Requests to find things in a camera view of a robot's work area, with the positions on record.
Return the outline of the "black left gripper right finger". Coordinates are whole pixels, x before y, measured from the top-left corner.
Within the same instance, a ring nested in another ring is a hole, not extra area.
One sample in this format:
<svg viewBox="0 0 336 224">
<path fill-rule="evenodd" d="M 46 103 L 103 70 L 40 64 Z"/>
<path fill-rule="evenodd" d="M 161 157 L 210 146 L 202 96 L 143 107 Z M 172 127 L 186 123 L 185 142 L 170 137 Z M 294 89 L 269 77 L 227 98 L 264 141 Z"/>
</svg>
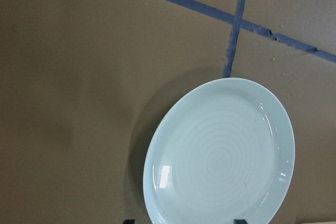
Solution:
<svg viewBox="0 0 336 224">
<path fill-rule="evenodd" d="M 245 219 L 235 219 L 234 224 L 248 224 Z"/>
</svg>

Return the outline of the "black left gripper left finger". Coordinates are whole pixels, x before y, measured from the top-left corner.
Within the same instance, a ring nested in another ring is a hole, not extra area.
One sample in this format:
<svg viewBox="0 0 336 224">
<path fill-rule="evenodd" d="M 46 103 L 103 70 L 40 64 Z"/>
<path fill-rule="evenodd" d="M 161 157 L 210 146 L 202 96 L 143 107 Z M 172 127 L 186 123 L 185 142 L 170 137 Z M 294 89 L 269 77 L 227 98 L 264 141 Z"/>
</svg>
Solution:
<svg viewBox="0 0 336 224">
<path fill-rule="evenodd" d="M 135 219 L 126 219 L 123 221 L 123 224 L 136 224 Z"/>
</svg>

